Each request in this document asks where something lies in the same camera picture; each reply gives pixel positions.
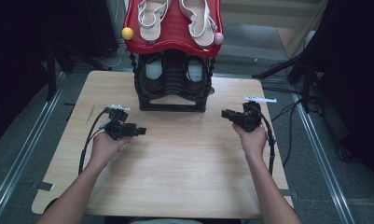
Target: hand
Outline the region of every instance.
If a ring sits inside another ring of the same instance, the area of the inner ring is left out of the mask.
[[[120,152],[124,145],[132,140],[131,137],[121,136],[114,140],[108,133],[98,133],[93,138],[93,146],[88,166],[103,170],[103,168]]]
[[[265,129],[256,127],[252,132],[246,132],[240,125],[232,124],[233,129],[242,139],[242,149],[245,155],[253,160],[263,160],[263,149],[268,138]]]

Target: floor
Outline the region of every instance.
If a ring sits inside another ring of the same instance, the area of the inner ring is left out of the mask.
[[[215,77],[251,78],[287,60],[275,28],[224,26],[228,35],[216,57]],[[31,211],[36,195],[32,186],[44,177],[72,113],[71,104],[76,102],[89,71],[93,70],[78,58],[74,60],[76,69],[73,74],[60,76],[54,101],[46,104],[44,88],[0,140],[0,223],[32,223],[39,217]],[[124,49],[102,62],[114,65],[114,71],[131,71],[129,53]],[[269,105],[272,118],[298,100],[298,94],[290,90],[298,91],[300,84],[291,86],[286,81],[288,70],[261,80],[265,96],[279,101]],[[43,127],[35,126],[38,119],[43,121]],[[289,146],[292,148],[284,170],[295,209],[304,223],[374,223],[374,174],[358,161],[339,159],[336,143],[320,114],[306,114],[297,106],[294,113],[288,110],[277,118],[273,129],[280,156],[285,158]],[[38,135],[32,137],[29,133],[34,130],[38,130]],[[29,146],[25,145],[26,139],[33,139]],[[12,166],[15,164],[20,165],[17,174],[11,172],[16,170]],[[82,223],[103,223],[103,218],[85,216]]]

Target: red surface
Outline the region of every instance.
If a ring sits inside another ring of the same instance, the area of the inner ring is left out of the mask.
[[[123,27],[132,28],[134,35],[131,40],[126,40],[129,51],[136,54],[148,54],[159,52],[165,49],[179,49],[188,54],[202,58],[216,56],[221,45],[213,44],[209,47],[199,47],[189,34],[188,25],[190,20],[181,12],[179,0],[172,0],[164,20],[161,22],[160,37],[155,43],[150,44],[140,35],[138,24],[137,5],[141,0],[130,0]],[[220,16],[220,0],[207,0],[210,14],[217,25],[217,33],[222,33],[222,21]]]

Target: gray carpet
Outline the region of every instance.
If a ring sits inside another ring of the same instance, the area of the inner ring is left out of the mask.
[[[275,46],[279,42],[277,37],[272,35],[273,39],[271,41],[276,43]],[[251,43],[248,38],[244,42],[226,42],[226,45],[224,45],[226,47],[221,49],[221,52],[216,57],[215,76],[251,78],[252,74],[266,71],[272,65],[284,60],[281,55],[273,57],[274,59],[268,54],[262,56],[262,54],[254,55],[252,53],[248,57],[235,55],[235,50],[238,50],[238,48],[234,48],[235,46],[245,44],[251,49],[255,48],[256,46],[251,45]],[[275,47],[274,51],[271,52],[275,53],[277,51],[277,47]],[[113,70],[130,71],[129,53],[124,50],[119,52],[121,61]],[[72,107],[64,103],[73,104],[76,102],[89,71],[93,70],[90,65],[79,59],[74,59],[74,61],[76,69],[73,74],[67,74],[67,80],[60,99],[48,120],[44,132],[39,137],[35,150],[24,168],[2,216],[0,216],[0,223],[33,223],[38,219],[38,215],[33,214],[31,210],[36,190],[30,189],[30,186],[33,181],[43,179],[67,124],[66,119],[70,115]],[[118,62],[117,54],[114,52],[104,62],[116,64]],[[285,70],[276,76],[268,77],[261,81],[264,88],[290,89],[289,84],[286,82]],[[0,140],[0,184],[7,175],[7,171],[21,149],[24,139],[26,139],[27,134],[35,123],[35,119],[43,108],[47,92],[48,90],[45,87],[36,95]],[[265,90],[265,95],[267,98],[276,98],[279,102],[277,104],[268,104],[272,118],[279,114],[285,106],[294,103],[291,93]],[[315,113],[311,113],[310,116],[334,173],[346,198],[349,200],[356,222],[374,223],[374,174],[358,161],[341,161],[336,144],[323,118]],[[277,144],[283,159],[287,153],[290,139],[288,134],[289,119],[290,113],[288,112],[273,122],[273,130],[275,131]],[[292,151],[284,169],[289,188],[294,193],[293,202],[295,209],[303,223],[341,223],[326,181],[312,150],[309,136],[306,134],[297,110],[292,116]],[[103,223],[103,221],[103,217],[86,216],[82,223]],[[261,221],[244,220],[243,223],[261,223]]]

